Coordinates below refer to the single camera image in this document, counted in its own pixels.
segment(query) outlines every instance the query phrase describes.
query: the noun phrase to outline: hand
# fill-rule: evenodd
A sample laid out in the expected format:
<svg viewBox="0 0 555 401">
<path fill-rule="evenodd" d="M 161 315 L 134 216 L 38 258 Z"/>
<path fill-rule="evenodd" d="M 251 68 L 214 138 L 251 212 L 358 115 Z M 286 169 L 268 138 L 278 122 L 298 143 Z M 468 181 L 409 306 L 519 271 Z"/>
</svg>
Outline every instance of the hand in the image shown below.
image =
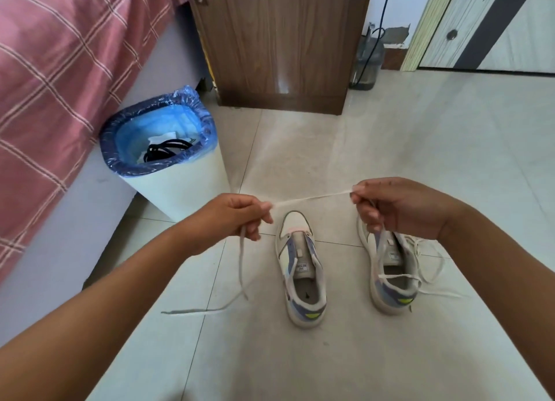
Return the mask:
<svg viewBox="0 0 555 401">
<path fill-rule="evenodd" d="M 447 194 L 401 177 L 367 179 L 353 186 L 351 200 L 371 233 L 389 231 L 436 240 L 466 205 Z"/>
<path fill-rule="evenodd" d="M 262 220 L 272 224 L 271 202 L 261 202 L 252 195 L 220 194 L 204 207 L 175 225 L 181 238 L 192 243 L 192 255 L 198 255 L 227 236 L 239 236 L 246 225 L 246 238 L 260 240 Z"/>
</svg>

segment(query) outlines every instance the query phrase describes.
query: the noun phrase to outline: white shoelace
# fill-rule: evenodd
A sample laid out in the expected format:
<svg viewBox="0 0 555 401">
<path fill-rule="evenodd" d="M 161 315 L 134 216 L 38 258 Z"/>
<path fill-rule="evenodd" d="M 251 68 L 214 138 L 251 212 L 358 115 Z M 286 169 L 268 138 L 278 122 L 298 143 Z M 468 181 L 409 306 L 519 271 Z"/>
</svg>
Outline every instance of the white shoelace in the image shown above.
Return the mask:
<svg viewBox="0 0 555 401">
<path fill-rule="evenodd" d="M 281 202 L 275 203 L 273 208 L 286 206 L 286 205 L 296 203 L 296 202 L 300 202 L 300 201 L 317 200 L 319 198 L 326 198 L 326 197 L 331 197 L 331 196 L 336 196 L 336 195 L 343 195 L 343 194 L 350 194 L 350 193 L 351 193 L 351 190 L 348 190 L 348 191 L 336 192 L 334 194 L 325 194 L 325 195 L 318 195 L 318 196 L 315 196 L 315 197 L 297 198 L 295 200 L 281 201 Z M 231 300 L 229 300 L 224 306 L 222 306 L 221 308 L 218 308 L 218 309 L 181 309 L 181 310 L 177 310 L 177 311 L 163 311 L 161 313 L 166 314 L 166 315 L 211 315 L 211 314 L 221 313 L 221 312 L 225 311 L 241 295 L 243 295 L 246 300 L 249 300 L 249 298 L 246 294 L 246 287 L 248 287 L 248 284 L 247 284 L 247 286 L 245 286 L 243 284 L 243 257 L 244 257 L 244 253 L 245 253 L 245 236 L 246 236 L 246 226 L 243 225 L 241 227 L 241 231 L 240 231 L 240 235 L 239 235 L 239 285 L 241 286 L 241 291 L 239 293 L 234 295 Z M 416 258 L 416 266 L 417 266 L 417 270 L 418 270 L 419 275 L 414 276 L 414 275 L 411 275 L 411 274 L 399 274 L 399 275 L 394 275 L 394 276 L 381 275 L 380 277 L 385 278 L 385 279 L 393 279 L 395 277 L 409 277 L 411 279 L 417 279 L 420 282 L 420 284 L 421 283 L 426 283 L 426 284 L 429 284 L 429 285 L 433 284 L 438 279 L 441 272 L 443 271 L 443 266 L 445 264 L 445 258 L 443 258 L 443 256 L 441 256 L 441 254 L 438 252 L 438 254 L 440 255 L 440 259 L 441 259 L 440 266 L 438 267 L 437 271 L 434 273 L 433 278 L 428 280 L 424 276 L 424 274 L 422 273 L 422 271 L 420 269 L 420 260 L 419 260 L 419 256 L 420 256 L 419 243 L 424 241 L 424 239 L 420 239 L 419 237 L 412 237 L 412 236 L 409 236 L 409 235 L 406 235 L 406 239 L 407 239 L 407 242 L 409 242 L 413 246 L 413 250 L 414 250 L 414 254 L 415 254 L 415 258 Z M 381 250 L 384 250 L 384 248 L 379 248 L 378 253 L 381 253 Z M 427 290 L 422 290 L 420 288 L 420 286 L 419 286 L 419 292 L 423 293 L 423 294 L 434 294 L 436 296 L 446 296 L 446 297 L 456 297 L 456 298 L 464 297 L 463 295 L 458 294 L 458 293 L 430 292 L 430 291 L 427 291 Z"/>
</svg>

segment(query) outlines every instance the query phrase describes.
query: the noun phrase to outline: fingernail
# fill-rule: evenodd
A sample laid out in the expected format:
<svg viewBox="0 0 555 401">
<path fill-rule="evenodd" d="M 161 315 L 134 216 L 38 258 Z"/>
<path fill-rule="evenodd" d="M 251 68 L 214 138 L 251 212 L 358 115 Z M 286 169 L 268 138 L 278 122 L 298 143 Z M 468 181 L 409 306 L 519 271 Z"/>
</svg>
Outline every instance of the fingernail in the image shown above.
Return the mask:
<svg viewBox="0 0 555 401">
<path fill-rule="evenodd" d="M 264 201 L 260 204 L 260 208 L 262 208 L 263 211 L 269 211 L 273 206 L 274 205 L 270 201 Z"/>
</svg>

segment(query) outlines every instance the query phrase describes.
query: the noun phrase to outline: door frame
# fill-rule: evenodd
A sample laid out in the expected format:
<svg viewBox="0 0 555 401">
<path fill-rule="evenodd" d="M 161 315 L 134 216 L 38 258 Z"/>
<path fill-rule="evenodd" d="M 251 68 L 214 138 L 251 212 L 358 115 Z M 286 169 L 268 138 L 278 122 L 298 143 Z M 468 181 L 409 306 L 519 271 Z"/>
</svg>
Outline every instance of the door frame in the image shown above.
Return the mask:
<svg viewBox="0 0 555 401">
<path fill-rule="evenodd" d="M 420 61 L 424 57 L 450 2 L 451 0 L 428 0 L 408 46 L 407 56 L 401 65 L 401 71 L 415 71 L 419 67 Z"/>
</svg>

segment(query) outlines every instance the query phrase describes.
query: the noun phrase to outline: white wood grain door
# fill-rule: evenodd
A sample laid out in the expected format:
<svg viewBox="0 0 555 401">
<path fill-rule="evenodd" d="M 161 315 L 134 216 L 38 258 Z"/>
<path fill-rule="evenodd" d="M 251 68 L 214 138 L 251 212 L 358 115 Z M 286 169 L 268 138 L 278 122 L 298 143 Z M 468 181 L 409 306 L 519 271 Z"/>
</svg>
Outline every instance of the white wood grain door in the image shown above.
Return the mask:
<svg viewBox="0 0 555 401">
<path fill-rule="evenodd" d="M 451 0 L 420 66 L 555 73 L 555 0 Z"/>
</svg>

